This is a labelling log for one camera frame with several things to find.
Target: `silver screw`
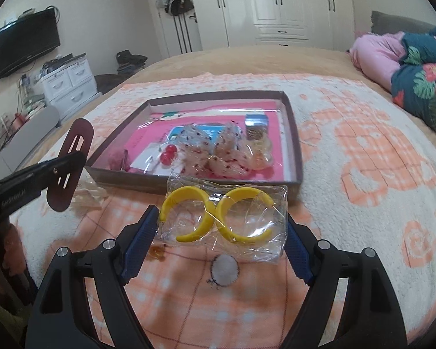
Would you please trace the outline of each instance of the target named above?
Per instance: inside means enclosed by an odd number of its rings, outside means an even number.
[[[365,254],[366,254],[368,257],[375,257],[375,256],[376,256],[376,252],[375,252],[375,250],[372,249],[372,248],[366,248],[366,249],[365,249]]]
[[[105,240],[103,242],[103,248],[105,248],[105,249],[112,249],[115,246],[115,244],[116,244],[115,240],[108,239],[108,240]]]
[[[57,256],[58,257],[65,257],[68,254],[68,248],[67,247],[61,247],[58,251],[57,251]]]
[[[329,241],[326,240],[320,240],[318,242],[318,248],[320,249],[329,249],[331,247],[331,244],[329,243]]]

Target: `black flat screen tv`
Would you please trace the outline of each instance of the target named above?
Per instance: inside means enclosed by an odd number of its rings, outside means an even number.
[[[22,17],[0,29],[0,79],[60,45],[54,9]]]

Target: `orange and white blanket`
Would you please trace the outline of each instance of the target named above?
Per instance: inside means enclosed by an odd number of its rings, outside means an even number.
[[[436,316],[436,149],[403,111],[363,83],[307,74],[205,74],[128,85],[87,114],[95,129],[91,151],[147,99],[216,90],[286,92],[304,161],[300,203],[290,213],[337,248],[374,248],[398,296],[409,341],[423,333]],[[56,156],[62,142],[44,159]],[[14,215],[38,283],[60,246],[94,248],[163,199],[122,189],[109,194],[101,210],[56,213],[43,193]],[[146,261],[126,287],[153,345],[276,348],[307,287],[286,257],[277,265],[240,264],[235,283],[211,286],[207,281],[215,255],[167,247],[161,260]],[[93,283],[88,293],[99,334],[109,342]],[[325,341],[334,336],[343,298],[340,288]]]

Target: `cabinet drawer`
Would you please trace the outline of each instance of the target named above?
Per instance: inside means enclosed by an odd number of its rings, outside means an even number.
[[[87,60],[77,62],[76,64],[73,64],[71,67],[68,67],[68,73],[70,75],[71,82],[74,86],[77,86],[86,78],[92,76],[92,72],[89,67],[89,62]]]
[[[259,26],[258,32],[259,32],[259,35],[276,37],[276,38],[298,37],[298,38],[308,39],[307,29],[305,27]]]
[[[96,93],[97,87],[95,86],[95,81],[93,78],[90,78],[79,88],[52,101],[52,104],[58,109],[60,119],[62,120],[71,110],[87,101]]]
[[[54,74],[44,81],[45,95],[49,101],[61,96],[71,88],[71,80],[66,69]]]
[[[298,46],[298,47],[312,47],[312,43],[307,39],[262,39],[257,38],[257,44],[273,44],[282,47]]]

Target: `white wardrobe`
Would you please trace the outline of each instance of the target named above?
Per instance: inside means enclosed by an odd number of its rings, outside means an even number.
[[[204,50],[254,44],[346,51],[352,0],[194,0]]]

